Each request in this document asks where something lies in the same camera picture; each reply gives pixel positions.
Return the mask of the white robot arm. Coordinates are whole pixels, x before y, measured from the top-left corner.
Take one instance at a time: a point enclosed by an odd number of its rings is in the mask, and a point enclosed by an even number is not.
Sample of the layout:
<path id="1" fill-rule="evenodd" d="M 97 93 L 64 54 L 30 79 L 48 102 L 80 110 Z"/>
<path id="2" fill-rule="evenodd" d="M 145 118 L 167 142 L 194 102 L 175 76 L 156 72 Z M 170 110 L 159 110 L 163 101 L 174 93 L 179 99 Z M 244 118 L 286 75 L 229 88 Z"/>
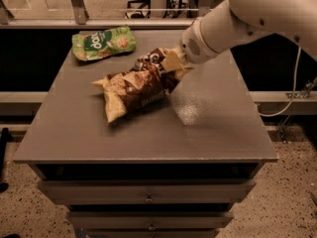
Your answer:
<path id="1" fill-rule="evenodd" d="M 161 64 L 166 71 L 184 70 L 272 34 L 297 45 L 314 67 L 317 0 L 224 0 L 191 23 Z"/>

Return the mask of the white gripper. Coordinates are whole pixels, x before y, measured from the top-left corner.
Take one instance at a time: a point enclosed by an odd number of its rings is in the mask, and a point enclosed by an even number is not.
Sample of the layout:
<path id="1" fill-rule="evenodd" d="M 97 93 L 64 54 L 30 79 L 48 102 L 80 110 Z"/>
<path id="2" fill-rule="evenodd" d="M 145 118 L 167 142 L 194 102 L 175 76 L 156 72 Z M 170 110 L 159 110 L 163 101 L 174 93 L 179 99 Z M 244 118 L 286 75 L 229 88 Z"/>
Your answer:
<path id="1" fill-rule="evenodd" d="M 191 63 L 205 63 L 220 54 L 216 49 L 217 37 L 215 28 L 205 18 L 197 18 L 187 28 L 180 41 L 186 59 Z M 192 67 L 184 67 L 182 55 L 174 50 L 167 50 L 160 63 L 167 72 L 174 71 L 174 78 L 181 81 Z"/>

